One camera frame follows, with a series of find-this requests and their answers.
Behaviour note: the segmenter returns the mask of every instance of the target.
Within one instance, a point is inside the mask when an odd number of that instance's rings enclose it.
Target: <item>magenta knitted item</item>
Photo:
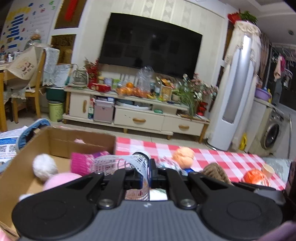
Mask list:
[[[109,155],[107,151],[94,154],[81,154],[73,152],[71,154],[71,172],[85,176],[91,173],[91,166],[94,159],[99,156]]]

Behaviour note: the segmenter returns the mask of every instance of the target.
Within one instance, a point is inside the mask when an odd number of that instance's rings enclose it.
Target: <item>paper cup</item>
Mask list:
[[[265,176],[270,179],[271,176],[275,173],[274,169],[268,164],[263,164],[261,171],[265,174]]]

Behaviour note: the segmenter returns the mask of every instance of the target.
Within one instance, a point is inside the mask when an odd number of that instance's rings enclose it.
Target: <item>washing machine door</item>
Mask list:
[[[271,148],[274,143],[276,142],[276,139],[278,138],[280,133],[280,125],[276,122],[273,122],[270,124],[270,126],[267,128],[265,135],[262,138],[262,147],[264,149]]]

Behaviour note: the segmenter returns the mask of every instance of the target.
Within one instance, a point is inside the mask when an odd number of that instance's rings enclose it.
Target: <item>metal screw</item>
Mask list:
[[[180,204],[183,206],[183,207],[192,207],[195,205],[195,201],[193,201],[192,199],[183,199],[181,200]]]
[[[111,207],[114,204],[114,202],[111,199],[102,199],[99,201],[99,205],[102,207]]]

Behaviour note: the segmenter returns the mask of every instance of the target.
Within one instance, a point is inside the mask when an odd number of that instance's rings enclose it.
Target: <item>peach crumpled ball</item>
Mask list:
[[[182,169],[190,168],[193,163],[194,151],[188,147],[177,149],[172,159],[179,164]]]

